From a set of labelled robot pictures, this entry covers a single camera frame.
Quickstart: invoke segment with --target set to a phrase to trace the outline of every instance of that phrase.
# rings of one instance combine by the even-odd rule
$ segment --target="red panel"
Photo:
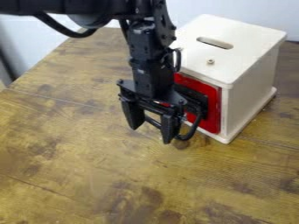
[[[186,88],[200,92],[209,98],[209,111],[205,120],[201,120],[200,127],[212,134],[220,133],[220,88],[209,86],[198,80],[184,77],[180,73],[174,75],[174,82]],[[186,118],[190,123],[194,122],[196,116],[186,113]]]

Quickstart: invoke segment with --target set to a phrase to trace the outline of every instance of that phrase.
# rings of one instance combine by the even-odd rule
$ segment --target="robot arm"
[[[48,16],[48,12],[69,15],[88,30],[82,33],[68,30]],[[178,91],[182,88],[174,88],[173,85],[181,54],[169,47],[176,40],[176,28],[165,0],[0,0],[0,13],[34,16],[57,32],[73,38],[85,38],[112,19],[117,19],[129,47],[129,66],[133,71],[133,80],[117,82],[129,127],[136,130],[144,122],[150,123],[161,131],[165,144],[173,138],[188,140],[192,137],[204,114],[201,105],[190,103],[188,90]],[[197,119],[189,133],[181,136],[186,108]],[[145,111],[156,113],[161,121],[146,116]]]

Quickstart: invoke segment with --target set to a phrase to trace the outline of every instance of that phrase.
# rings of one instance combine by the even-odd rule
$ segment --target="wall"
[[[284,30],[289,39],[299,40],[297,0],[168,0],[168,6],[172,20],[178,26],[200,14],[213,14]],[[72,29],[78,28],[66,17],[56,18]],[[30,17],[0,16],[0,31],[0,47],[18,75],[65,40]]]

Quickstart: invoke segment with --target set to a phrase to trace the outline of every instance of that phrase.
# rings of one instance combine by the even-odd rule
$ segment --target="wood grain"
[[[0,94],[0,223],[299,223],[299,45],[229,145],[126,127],[125,54],[114,29],[68,40]]]

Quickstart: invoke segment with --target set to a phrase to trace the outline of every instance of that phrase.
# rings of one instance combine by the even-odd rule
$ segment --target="screw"
[[[213,65],[213,64],[214,64],[214,59],[209,59],[209,60],[206,61],[206,64],[208,64],[208,65]]]

